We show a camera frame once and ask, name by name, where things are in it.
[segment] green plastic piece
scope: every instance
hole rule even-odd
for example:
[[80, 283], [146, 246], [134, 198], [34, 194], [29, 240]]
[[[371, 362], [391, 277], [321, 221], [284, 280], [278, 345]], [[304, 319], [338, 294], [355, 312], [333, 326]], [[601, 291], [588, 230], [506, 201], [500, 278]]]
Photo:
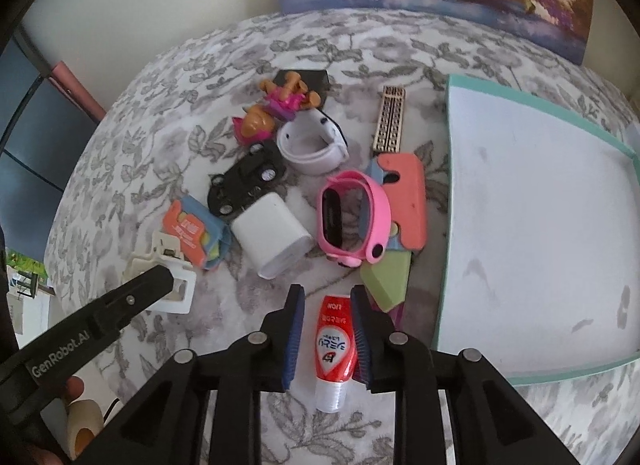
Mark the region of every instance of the green plastic piece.
[[216, 243], [212, 246], [209, 254], [207, 254], [207, 261], [212, 261], [217, 257], [220, 257], [220, 243]]
[[380, 310], [389, 312], [404, 302], [410, 267], [410, 251], [386, 251], [375, 265], [362, 262], [360, 278]]

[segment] white tube cap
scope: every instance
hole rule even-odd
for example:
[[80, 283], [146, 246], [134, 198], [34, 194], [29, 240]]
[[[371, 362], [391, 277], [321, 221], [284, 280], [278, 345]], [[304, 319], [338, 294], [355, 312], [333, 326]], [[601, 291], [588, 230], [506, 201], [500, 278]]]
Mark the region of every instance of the white tube cap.
[[316, 380], [316, 409], [323, 413], [336, 413], [342, 409], [349, 382]]

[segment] white wall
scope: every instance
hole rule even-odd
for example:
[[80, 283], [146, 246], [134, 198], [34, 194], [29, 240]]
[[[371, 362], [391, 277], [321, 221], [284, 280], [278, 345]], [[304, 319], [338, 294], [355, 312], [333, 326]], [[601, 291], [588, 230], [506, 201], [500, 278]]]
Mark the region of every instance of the white wall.
[[616, 0], [593, 0], [582, 62], [631, 96], [640, 86], [640, 38]]
[[155, 55], [277, 10], [277, 0], [36, 0], [23, 23], [50, 63], [64, 60], [109, 108]]

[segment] cable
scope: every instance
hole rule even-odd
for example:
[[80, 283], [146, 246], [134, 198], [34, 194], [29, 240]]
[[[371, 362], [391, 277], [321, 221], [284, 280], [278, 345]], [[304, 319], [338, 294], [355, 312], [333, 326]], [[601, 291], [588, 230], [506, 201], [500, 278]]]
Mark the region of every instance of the cable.
[[9, 135], [11, 135], [11, 132], [14, 130], [16, 122], [20, 118], [20, 115], [22, 115], [24, 109], [27, 107], [27, 104], [31, 100], [31, 97], [33, 97], [33, 94], [36, 92], [38, 87], [40, 87], [40, 84], [42, 84], [42, 81], [44, 81], [44, 77], [38, 74], [36, 79], [31, 83], [31, 86], [27, 90], [27, 93], [25, 93], [24, 97], [22, 97], [22, 100], [20, 101], [20, 104], [18, 104], [18, 107], [15, 108], [14, 114], [11, 116], [11, 119], [9, 119], [9, 123], [6, 125], [6, 128], [4, 129], [4, 132], [0, 137], [0, 152], [4, 150], [6, 143], [9, 141]]
[[334, 119], [332, 119], [329, 115], [327, 115], [324, 110], [320, 109], [320, 108], [316, 108], [316, 110], [320, 111], [322, 113], [322, 115], [324, 115], [325, 117], [327, 117], [329, 120], [331, 120], [334, 124], [336, 123]]
[[107, 418], [109, 418], [109, 415], [111, 414], [111, 412], [113, 411], [113, 408], [116, 406], [116, 404], [120, 401], [119, 398], [116, 398], [115, 400], [113, 400], [111, 402], [111, 405], [109, 406], [109, 408], [107, 409], [107, 412], [104, 413], [104, 419], [103, 421], [107, 421]]
[[4, 153], [6, 156], [8, 156], [9, 158], [11, 158], [16, 164], [18, 164], [19, 166], [21, 166], [21, 168], [26, 169], [27, 171], [29, 171], [31, 174], [33, 174], [34, 176], [36, 176], [38, 179], [42, 180], [45, 184], [49, 184], [51, 187], [55, 187], [56, 189], [58, 189], [60, 192], [64, 192], [65, 190], [63, 188], [60, 188], [58, 185], [54, 184], [52, 181], [48, 180], [47, 178], [45, 178], [43, 175], [38, 174], [37, 172], [33, 171], [33, 169], [31, 169], [29, 166], [27, 166], [26, 164], [22, 163], [20, 160], [18, 160], [17, 158], [15, 158], [14, 155], [12, 155], [11, 153], [9, 153], [7, 150], [2, 150], [0, 152]]

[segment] orange toy figure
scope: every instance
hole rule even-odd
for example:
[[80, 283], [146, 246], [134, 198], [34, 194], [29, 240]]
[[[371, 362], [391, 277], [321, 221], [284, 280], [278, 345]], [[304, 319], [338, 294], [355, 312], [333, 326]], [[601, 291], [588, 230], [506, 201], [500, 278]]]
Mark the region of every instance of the orange toy figure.
[[320, 105], [320, 95], [315, 91], [309, 91], [300, 73], [288, 71], [285, 81], [282, 88], [268, 79], [259, 84], [260, 89], [267, 93], [268, 113], [289, 122], [296, 118], [297, 111], [317, 108]]
[[233, 117], [236, 140], [243, 146], [250, 146], [255, 142], [261, 142], [271, 138], [276, 128], [273, 117], [260, 105], [254, 104], [246, 110], [243, 118]]

